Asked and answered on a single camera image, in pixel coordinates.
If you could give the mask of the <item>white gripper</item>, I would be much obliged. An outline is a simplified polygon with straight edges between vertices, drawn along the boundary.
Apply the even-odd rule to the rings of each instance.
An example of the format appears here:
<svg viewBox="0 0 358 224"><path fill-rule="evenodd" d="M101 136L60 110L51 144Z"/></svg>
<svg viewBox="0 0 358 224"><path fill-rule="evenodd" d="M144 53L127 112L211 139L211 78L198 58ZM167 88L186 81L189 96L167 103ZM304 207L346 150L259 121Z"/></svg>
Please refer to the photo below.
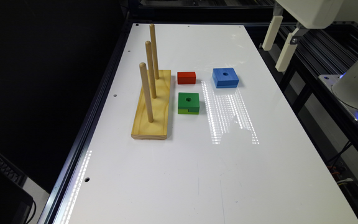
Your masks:
<svg viewBox="0 0 358 224"><path fill-rule="evenodd" d="M334 22L343 0L276 0L281 6L275 6L262 48L271 50L278 30L283 21L283 8L307 29L324 29ZM275 68L278 72L287 70L301 38L307 29L297 27L289 33Z"/></svg>

